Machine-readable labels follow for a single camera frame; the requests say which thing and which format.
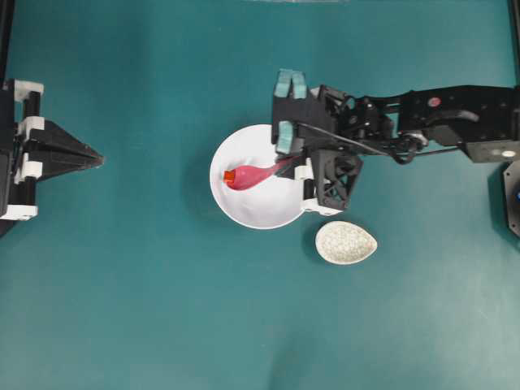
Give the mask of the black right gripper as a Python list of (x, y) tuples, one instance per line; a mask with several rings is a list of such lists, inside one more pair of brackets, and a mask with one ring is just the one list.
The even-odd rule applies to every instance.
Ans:
[(338, 130), (337, 116), (348, 100), (347, 93), (323, 84), (311, 89), (307, 119), (296, 122), (297, 154), (275, 160), (275, 176), (302, 182), (305, 212), (337, 215), (349, 206), (363, 148)]

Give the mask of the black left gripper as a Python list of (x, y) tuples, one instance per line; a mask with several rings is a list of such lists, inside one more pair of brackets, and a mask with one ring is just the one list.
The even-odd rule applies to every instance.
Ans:
[[(103, 165), (103, 157), (40, 116), (44, 85), (8, 80), (1, 87), (1, 235), (37, 216), (36, 184)], [(28, 144), (80, 156), (29, 156)]]

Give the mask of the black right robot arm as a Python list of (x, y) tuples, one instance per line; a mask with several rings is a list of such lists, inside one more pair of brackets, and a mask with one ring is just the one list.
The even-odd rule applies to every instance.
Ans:
[(295, 179), (309, 166), (303, 199), (331, 215), (348, 207), (363, 155), (407, 165), (435, 142), (439, 154), (461, 151), (473, 163), (518, 160), (519, 89), (463, 85), (353, 97), (322, 85), (276, 93), (271, 142), (278, 159), (291, 160), (280, 176)]

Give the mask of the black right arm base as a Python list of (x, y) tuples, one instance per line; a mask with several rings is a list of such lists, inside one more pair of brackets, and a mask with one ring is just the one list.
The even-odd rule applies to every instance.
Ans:
[(487, 179), (492, 228), (519, 252), (519, 161), (501, 164)]

